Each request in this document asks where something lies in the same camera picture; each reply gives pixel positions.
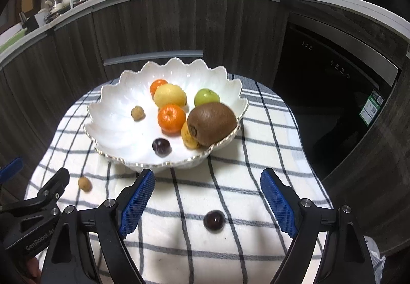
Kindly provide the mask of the yellow lemon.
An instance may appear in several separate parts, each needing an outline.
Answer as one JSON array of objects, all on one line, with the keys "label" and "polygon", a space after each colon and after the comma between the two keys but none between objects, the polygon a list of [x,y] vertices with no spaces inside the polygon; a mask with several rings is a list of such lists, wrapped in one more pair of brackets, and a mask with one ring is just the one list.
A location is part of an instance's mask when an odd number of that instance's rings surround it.
[{"label": "yellow lemon", "polygon": [[166,83],[156,89],[153,101],[159,108],[167,104],[184,107],[186,105],[186,93],[178,85]]}]

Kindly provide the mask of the green dish basin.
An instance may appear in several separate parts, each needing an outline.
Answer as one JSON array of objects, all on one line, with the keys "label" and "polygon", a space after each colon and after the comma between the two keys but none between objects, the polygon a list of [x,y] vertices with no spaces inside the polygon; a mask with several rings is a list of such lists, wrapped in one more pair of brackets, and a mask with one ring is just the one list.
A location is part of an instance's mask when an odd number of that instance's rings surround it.
[{"label": "green dish basin", "polygon": [[18,31],[15,35],[10,37],[6,42],[4,42],[0,46],[0,53],[4,52],[9,48],[11,45],[14,45],[17,41],[21,40],[26,35],[27,29],[23,28],[22,30]]}]

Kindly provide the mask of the white scalloped ceramic bowl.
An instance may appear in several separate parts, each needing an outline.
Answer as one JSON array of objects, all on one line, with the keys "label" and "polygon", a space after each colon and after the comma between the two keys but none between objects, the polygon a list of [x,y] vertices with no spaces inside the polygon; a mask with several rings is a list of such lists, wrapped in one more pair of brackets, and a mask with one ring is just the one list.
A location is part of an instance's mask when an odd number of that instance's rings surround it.
[{"label": "white scalloped ceramic bowl", "polygon": [[84,131],[99,155],[130,169],[188,169],[233,141],[248,106],[223,66],[172,58],[103,85]]}]

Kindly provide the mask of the tan longan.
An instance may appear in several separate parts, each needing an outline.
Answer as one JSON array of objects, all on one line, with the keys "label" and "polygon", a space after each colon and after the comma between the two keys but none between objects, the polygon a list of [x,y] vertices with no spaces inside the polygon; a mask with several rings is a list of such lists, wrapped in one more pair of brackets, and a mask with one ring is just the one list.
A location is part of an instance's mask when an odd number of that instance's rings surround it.
[{"label": "tan longan", "polygon": [[93,185],[88,178],[86,178],[85,176],[81,176],[81,178],[78,179],[78,187],[83,192],[89,193],[91,192]]},{"label": "tan longan", "polygon": [[135,106],[131,111],[131,116],[134,121],[141,121],[145,118],[145,112],[141,106]]}]

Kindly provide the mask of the dark cherry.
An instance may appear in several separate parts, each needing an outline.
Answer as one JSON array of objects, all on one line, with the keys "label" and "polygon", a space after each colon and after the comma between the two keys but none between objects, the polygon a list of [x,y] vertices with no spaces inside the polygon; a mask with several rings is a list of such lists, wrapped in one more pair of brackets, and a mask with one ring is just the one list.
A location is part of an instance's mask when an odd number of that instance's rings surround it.
[{"label": "dark cherry", "polygon": [[226,223],[225,214],[220,210],[212,210],[205,214],[203,224],[211,232],[219,232]]},{"label": "dark cherry", "polygon": [[152,149],[157,156],[165,157],[172,152],[170,142],[165,138],[156,138],[152,142]]}]

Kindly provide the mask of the brown kiwi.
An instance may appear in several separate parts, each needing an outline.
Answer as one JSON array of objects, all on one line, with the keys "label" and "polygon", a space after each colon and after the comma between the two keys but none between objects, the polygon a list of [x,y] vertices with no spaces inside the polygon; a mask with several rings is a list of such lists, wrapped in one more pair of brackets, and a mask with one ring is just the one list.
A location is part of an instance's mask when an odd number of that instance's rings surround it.
[{"label": "brown kiwi", "polygon": [[200,145],[209,147],[226,138],[236,127],[233,111],[221,102],[195,107],[187,118],[188,130]]}]

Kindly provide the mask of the green apple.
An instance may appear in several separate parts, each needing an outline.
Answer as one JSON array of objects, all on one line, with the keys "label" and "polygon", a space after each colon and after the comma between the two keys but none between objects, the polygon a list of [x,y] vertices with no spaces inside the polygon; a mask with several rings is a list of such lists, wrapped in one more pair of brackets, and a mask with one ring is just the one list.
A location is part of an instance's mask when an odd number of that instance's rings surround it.
[{"label": "green apple", "polygon": [[202,88],[194,97],[194,106],[198,107],[209,102],[220,102],[219,95],[208,88]]}]

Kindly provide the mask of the checked white tablecloth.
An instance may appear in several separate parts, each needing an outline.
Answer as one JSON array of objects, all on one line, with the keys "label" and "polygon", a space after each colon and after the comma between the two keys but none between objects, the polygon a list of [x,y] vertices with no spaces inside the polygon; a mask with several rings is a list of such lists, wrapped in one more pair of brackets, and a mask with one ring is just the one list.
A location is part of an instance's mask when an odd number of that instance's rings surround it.
[{"label": "checked white tablecloth", "polygon": [[[230,145],[192,169],[157,173],[153,195],[125,241],[147,283],[269,283],[291,239],[281,232],[261,191],[260,176],[267,167],[299,197],[331,206],[287,105],[248,78],[242,78],[242,93],[250,104]],[[35,197],[60,168],[70,174],[60,208],[94,208],[136,179],[134,171],[100,156],[83,129],[88,105],[99,97],[100,88],[94,88],[67,110],[30,178],[26,198]],[[91,192],[78,187],[81,176],[91,181]],[[215,233],[203,224],[212,210],[226,217],[224,228]]]}]

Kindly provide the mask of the orange mandarin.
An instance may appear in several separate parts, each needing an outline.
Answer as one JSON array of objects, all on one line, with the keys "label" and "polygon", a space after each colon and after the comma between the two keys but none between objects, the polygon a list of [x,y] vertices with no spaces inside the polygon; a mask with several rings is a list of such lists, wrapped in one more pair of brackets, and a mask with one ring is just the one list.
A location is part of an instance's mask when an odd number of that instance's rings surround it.
[{"label": "orange mandarin", "polygon": [[167,104],[158,111],[158,125],[167,134],[179,133],[184,122],[186,113],[180,106]]},{"label": "orange mandarin", "polygon": [[150,85],[150,88],[149,88],[149,91],[150,91],[150,93],[151,93],[151,97],[154,98],[155,92],[156,92],[156,90],[158,89],[158,87],[160,87],[161,85],[165,85],[165,84],[167,84],[167,83],[168,83],[168,82],[167,82],[166,80],[164,80],[164,79],[157,79],[157,80],[155,80],[155,81]]}]

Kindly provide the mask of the yellow mango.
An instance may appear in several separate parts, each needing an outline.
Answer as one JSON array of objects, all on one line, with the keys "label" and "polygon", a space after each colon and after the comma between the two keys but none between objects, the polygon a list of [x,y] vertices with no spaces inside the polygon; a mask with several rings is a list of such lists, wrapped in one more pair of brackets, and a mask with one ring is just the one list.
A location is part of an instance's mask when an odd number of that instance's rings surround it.
[{"label": "yellow mango", "polygon": [[194,150],[194,149],[199,149],[201,147],[199,142],[190,134],[190,131],[188,130],[187,121],[184,122],[181,128],[181,137],[182,137],[184,145],[188,149]]}]

